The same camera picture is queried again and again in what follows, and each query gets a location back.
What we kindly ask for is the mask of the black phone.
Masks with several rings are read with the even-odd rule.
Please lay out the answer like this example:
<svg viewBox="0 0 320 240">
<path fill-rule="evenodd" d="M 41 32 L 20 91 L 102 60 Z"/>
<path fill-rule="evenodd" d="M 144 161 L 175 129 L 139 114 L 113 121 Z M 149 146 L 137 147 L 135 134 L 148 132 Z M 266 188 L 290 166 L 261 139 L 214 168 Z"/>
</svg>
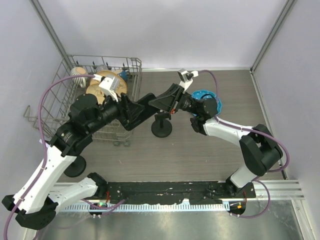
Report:
<svg viewBox="0 0 320 240">
<path fill-rule="evenodd" d="M 158 111 L 157 108 L 152 107 L 148 104 L 148 102 L 150 100 L 153 100 L 156 98 L 156 96 L 153 93 L 148 93 L 145 96 L 143 96 L 144 98 L 144 106 L 145 106 L 145 111 L 152 111 L 152 116 Z"/>
</svg>

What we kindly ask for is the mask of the black phone stand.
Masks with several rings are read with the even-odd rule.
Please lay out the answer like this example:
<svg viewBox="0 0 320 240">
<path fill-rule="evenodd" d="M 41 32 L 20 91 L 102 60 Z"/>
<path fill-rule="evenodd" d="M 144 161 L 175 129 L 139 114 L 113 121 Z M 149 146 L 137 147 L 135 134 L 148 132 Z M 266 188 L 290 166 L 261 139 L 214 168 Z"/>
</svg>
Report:
<svg viewBox="0 0 320 240">
<path fill-rule="evenodd" d="M 86 169 L 87 162 L 84 157 L 78 156 L 64 171 L 64 174 L 69 178 L 80 176 Z"/>
<path fill-rule="evenodd" d="M 151 125 L 151 132 L 157 138 L 166 138 L 172 133 L 171 114 L 161 111 L 154 115 L 155 121 Z"/>
</svg>

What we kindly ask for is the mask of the blue polka dot plate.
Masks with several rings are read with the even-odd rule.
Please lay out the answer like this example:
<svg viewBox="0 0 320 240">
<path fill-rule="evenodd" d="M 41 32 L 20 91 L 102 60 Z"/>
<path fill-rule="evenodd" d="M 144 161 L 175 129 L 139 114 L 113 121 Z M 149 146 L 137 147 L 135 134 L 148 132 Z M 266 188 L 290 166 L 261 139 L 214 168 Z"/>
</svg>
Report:
<svg viewBox="0 0 320 240">
<path fill-rule="evenodd" d="M 215 92 L 209 91 L 209 90 L 205 90 L 205 89 L 201 89 L 201 90 L 196 90 L 194 91 L 191 96 L 196 99 L 196 100 L 201 100 L 201 99 L 213 99 L 215 98 L 216 100 L 218 100 L 217 102 L 217 114 L 219 115 L 222 111 L 222 102 L 221 99 L 219 97 L 217 97 L 217 94 Z"/>
</svg>

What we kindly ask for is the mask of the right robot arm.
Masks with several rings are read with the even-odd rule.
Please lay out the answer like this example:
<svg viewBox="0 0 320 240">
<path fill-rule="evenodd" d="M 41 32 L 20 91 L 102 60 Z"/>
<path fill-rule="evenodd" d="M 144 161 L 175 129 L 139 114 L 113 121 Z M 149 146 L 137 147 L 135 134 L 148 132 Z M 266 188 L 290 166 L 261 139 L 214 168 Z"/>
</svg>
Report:
<svg viewBox="0 0 320 240">
<path fill-rule="evenodd" d="M 236 198 L 249 182 L 269 172 L 283 156 L 288 155 L 288 151 L 263 124 L 243 126 L 219 118 L 218 103 L 213 95 L 196 99 L 182 86 L 172 84 L 148 104 L 170 114 L 179 110 L 192 113 L 194 116 L 190 122 L 195 132 L 220 138 L 240 148 L 244 164 L 225 181 L 226 193 Z"/>
</svg>

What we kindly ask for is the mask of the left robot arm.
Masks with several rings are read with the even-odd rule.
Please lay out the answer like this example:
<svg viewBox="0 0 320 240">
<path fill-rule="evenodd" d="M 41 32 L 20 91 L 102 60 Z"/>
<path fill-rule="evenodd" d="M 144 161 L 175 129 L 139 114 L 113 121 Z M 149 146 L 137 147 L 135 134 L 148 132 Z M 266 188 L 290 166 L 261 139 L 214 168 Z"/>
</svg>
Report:
<svg viewBox="0 0 320 240">
<path fill-rule="evenodd" d="M 138 101 L 123 94 L 119 100 L 107 97 L 99 104 L 93 94 L 82 94 L 70 106 L 69 120 L 61 125 L 44 149 L 44 158 L 28 182 L 19 192 L 6 195 L 2 204 L 16 214 L 16 222 L 24 228 L 41 230 L 65 207 L 93 197 L 102 199 L 107 182 L 97 173 L 90 173 L 82 181 L 51 195 L 50 190 L 65 170 L 81 157 L 92 143 L 92 135 L 113 120 L 119 120 L 130 131 L 157 112 L 149 102 L 156 97 L 148 93 Z"/>
</svg>

